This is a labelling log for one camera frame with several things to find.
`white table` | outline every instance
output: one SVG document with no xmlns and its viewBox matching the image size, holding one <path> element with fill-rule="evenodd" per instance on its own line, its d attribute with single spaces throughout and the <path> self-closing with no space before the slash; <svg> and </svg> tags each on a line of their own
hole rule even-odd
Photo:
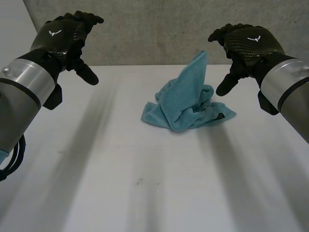
<svg viewBox="0 0 309 232">
<path fill-rule="evenodd" d="M 224 102 L 237 116 L 174 133 L 140 121 L 184 66 L 93 67 L 59 78 L 64 102 L 26 132 L 25 161 L 0 183 L 2 232 L 300 232 L 309 228 L 309 145 L 259 107 L 254 80 Z M 228 65 L 209 65 L 218 86 Z"/>
</svg>

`carbon fiber glove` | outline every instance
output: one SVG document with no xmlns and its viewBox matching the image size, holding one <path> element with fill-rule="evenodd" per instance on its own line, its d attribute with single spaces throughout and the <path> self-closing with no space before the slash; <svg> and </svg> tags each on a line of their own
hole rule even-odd
<svg viewBox="0 0 309 232">
<path fill-rule="evenodd" d="M 30 50 L 47 51 L 58 60 L 61 71 L 75 70 L 87 83 L 96 85 L 98 77 L 84 64 L 80 56 L 92 27 L 103 22 L 101 17 L 94 14 L 80 11 L 74 15 L 66 13 L 44 24 Z"/>
<path fill-rule="evenodd" d="M 224 96 L 237 85 L 238 80 L 251 76 L 255 78 L 261 87 L 262 79 L 254 76 L 253 69 L 263 58 L 269 54 L 285 54 L 283 48 L 276 38 L 266 29 L 252 25 L 227 24 L 221 29 L 215 30 L 208 38 L 209 42 L 218 41 L 224 48 L 226 57 L 232 59 L 233 63 L 230 73 L 227 74 L 218 86 L 216 94 Z M 265 98 L 260 91 L 258 94 L 260 106 L 266 112 L 276 115 L 278 111 Z"/>
</svg>

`black cable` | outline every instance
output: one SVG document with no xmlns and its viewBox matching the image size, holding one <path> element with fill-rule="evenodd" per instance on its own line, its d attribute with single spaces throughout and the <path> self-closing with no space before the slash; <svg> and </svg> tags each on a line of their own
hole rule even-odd
<svg viewBox="0 0 309 232">
<path fill-rule="evenodd" d="M 17 154 L 18 154 L 18 143 L 14 147 L 14 152 L 13 152 L 13 155 L 12 155 L 12 158 L 11 158 L 9 164 L 2 170 L 3 172 L 8 171 L 9 168 L 13 165 L 13 163 L 16 160 Z"/>
<path fill-rule="evenodd" d="M 26 140 L 24 135 L 22 135 L 14 147 L 13 155 L 9 164 L 3 170 L 0 170 L 0 181 L 5 180 L 8 175 L 15 172 L 16 169 L 20 166 L 24 159 L 25 149 Z"/>
</svg>

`microfiber towel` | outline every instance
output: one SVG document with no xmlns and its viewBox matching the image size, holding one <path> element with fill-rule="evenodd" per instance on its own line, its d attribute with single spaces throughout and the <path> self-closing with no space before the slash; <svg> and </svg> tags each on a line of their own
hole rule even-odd
<svg viewBox="0 0 309 232">
<path fill-rule="evenodd" d="M 226 105 L 211 102 L 213 88 L 204 85 L 206 63 L 206 52 L 198 53 L 178 78 L 170 80 L 156 93 L 157 104 L 146 104 L 141 120 L 173 131 L 184 131 L 233 118 L 236 113 Z"/>
</svg>

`concrete wall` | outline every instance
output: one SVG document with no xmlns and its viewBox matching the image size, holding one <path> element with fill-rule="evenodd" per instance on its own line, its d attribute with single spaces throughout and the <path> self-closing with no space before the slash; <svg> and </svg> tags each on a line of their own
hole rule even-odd
<svg viewBox="0 0 309 232">
<path fill-rule="evenodd" d="M 210 64 L 227 64 L 223 49 L 208 43 L 226 23 L 268 28 L 286 53 L 309 61 L 309 0 L 24 0 L 36 29 L 66 12 L 105 19 L 88 37 L 90 65 L 186 64 L 199 50 Z"/>
</svg>

